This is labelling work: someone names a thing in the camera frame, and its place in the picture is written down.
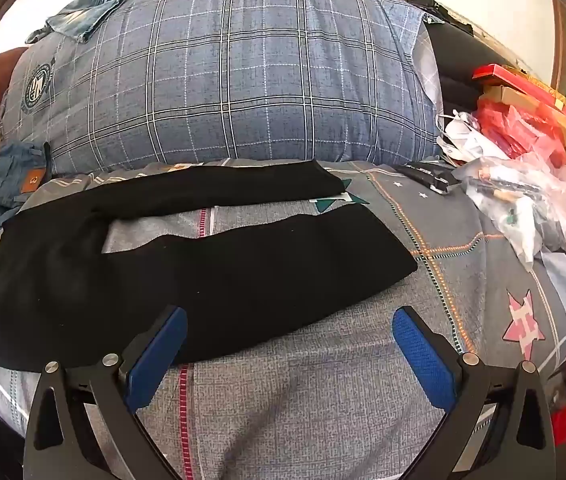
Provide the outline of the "red and orange long box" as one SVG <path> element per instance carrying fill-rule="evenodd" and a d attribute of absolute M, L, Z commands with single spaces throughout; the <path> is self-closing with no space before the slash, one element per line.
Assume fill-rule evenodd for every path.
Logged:
<path fill-rule="evenodd" d="M 514 67 L 496 63 L 477 67 L 473 80 L 482 84 L 486 99 L 528 112 L 549 112 L 562 130 L 566 148 L 566 98 L 560 92 Z"/>

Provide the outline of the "black bag behind pillow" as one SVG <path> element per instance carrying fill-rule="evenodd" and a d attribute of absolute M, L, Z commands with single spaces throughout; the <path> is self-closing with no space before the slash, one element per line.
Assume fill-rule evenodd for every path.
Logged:
<path fill-rule="evenodd" d="M 488 64 L 512 66 L 512 63 L 480 39 L 471 24 L 454 18 L 436 0 L 408 0 L 408 3 L 432 18 L 425 27 L 437 62 L 443 110 L 473 112 L 482 93 L 482 84 L 473 78 L 476 68 Z"/>

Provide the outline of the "red plastic bag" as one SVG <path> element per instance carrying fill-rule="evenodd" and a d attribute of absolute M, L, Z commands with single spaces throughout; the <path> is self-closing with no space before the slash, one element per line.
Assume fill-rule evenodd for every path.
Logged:
<path fill-rule="evenodd" d="M 475 117 L 482 135 L 510 159 L 533 153 L 554 168 L 566 165 L 563 130 L 547 106 L 539 105 L 530 112 L 481 98 Z"/>

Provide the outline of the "folded blue jeans orange patch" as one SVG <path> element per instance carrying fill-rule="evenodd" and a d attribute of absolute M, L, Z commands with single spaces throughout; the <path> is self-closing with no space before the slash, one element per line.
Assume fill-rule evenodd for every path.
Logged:
<path fill-rule="evenodd" d="M 51 177 L 48 142 L 10 142 L 0 148 L 0 227 Z"/>

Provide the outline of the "blue plaid pillow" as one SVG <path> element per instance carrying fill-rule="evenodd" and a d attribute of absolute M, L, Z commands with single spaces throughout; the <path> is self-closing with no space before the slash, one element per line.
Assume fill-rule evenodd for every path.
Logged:
<path fill-rule="evenodd" d="M 17 62 L 7 142 L 56 174 L 152 162 L 360 160 L 437 151 L 415 61 L 425 14 L 403 0 L 121 0 L 85 40 L 50 32 Z"/>

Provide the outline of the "black remote on bed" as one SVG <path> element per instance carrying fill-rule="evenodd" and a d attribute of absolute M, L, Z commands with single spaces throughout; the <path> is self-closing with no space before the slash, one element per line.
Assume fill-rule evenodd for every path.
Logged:
<path fill-rule="evenodd" d="M 394 170 L 440 195 L 448 195 L 460 184 L 448 167 L 432 162 L 407 162 Z"/>

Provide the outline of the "clear plastic bags pile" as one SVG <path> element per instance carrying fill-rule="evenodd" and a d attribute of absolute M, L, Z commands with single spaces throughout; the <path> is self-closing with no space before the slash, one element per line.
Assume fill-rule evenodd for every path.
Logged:
<path fill-rule="evenodd" d="M 505 236 L 530 270 L 539 252 L 566 254 L 566 165 L 554 168 L 536 154 L 510 159 L 482 135 L 475 115 L 444 115 L 437 142 L 460 166 L 454 177 Z"/>

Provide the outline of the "black pants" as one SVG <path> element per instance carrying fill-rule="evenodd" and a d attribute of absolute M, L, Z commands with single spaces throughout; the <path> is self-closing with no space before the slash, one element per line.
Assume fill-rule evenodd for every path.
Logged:
<path fill-rule="evenodd" d="M 165 308 L 186 312 L 181 363 L 261 344 L 375 296 L 416 262 L 361 204 L 203 238 L 104 252 L 112 222 L 340 194 L 317 162 L 217 166 L 109 183 L 29 208 L 0 238 L 0 366 L 37 372 L 120 352 Z"/>

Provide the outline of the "blue denim garment on pillow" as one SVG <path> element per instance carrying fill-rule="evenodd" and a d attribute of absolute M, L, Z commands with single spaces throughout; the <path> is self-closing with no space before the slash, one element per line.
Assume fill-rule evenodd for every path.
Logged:
<path fill-rule="evenodd" d="M 74 0 L 45 20 L 34 30 L 25 44 L 36 44 L 52 32 L 85 44 L 106 18 L 126 0 Z"/>

